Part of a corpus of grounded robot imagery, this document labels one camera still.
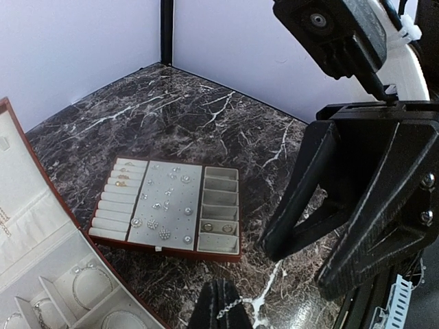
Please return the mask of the brown ring earring tray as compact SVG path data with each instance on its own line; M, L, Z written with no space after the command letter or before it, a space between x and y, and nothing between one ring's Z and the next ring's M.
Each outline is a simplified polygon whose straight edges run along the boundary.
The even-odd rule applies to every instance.
M237 168L118 156L87 233L100 245L237 263L239 189Z

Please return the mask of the brown wooden jewelry box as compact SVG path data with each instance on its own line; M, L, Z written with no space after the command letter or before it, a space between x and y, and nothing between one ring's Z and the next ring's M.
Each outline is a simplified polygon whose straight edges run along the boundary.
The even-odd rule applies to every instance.
M99 267L114 289L91 310L73 299L75 271ZM1 100L1 327L101 328L116 310L160 319L80 228L39 163L7 98Z

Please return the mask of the silver wrap bangle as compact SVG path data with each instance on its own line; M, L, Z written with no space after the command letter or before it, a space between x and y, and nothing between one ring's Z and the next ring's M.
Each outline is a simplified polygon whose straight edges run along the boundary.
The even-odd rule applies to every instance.
M103 319L101 329L147 329L147 326L137 315L116 310Z

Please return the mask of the black right frame post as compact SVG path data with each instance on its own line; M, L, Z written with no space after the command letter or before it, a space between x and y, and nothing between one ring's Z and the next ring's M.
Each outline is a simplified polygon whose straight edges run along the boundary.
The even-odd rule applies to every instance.
M161 0L160 23L161 63L173 66L174 0Z

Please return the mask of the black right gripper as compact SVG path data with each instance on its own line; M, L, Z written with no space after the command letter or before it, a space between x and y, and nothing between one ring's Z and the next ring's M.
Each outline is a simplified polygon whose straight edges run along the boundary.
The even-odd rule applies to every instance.
M432 244L438 236L438 104L331 105L305 130L290 181L261 236L268 258L290 255L291 235L340 141L355 194L345 233L316 277L335 298Z

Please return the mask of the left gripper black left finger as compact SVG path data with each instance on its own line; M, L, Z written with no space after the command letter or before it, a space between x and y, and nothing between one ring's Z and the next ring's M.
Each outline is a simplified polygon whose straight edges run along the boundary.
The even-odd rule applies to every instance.
M218 313L218 283L217 280L212 280L203 285L187 328L217 329L220 326L217 319Z

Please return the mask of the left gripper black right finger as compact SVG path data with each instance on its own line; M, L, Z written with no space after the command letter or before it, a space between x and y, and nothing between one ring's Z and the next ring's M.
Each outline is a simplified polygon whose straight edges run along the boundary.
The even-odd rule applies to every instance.
M218 283L219 313L217 315L220 329L252 328L252 324L235 285L225 279Z

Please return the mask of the silver beaded bangle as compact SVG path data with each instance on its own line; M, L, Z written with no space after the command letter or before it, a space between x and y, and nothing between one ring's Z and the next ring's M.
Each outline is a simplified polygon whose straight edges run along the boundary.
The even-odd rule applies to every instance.
M72 294L75 302L91 310L114 289L110 276L99 267L84 267L75 271Z

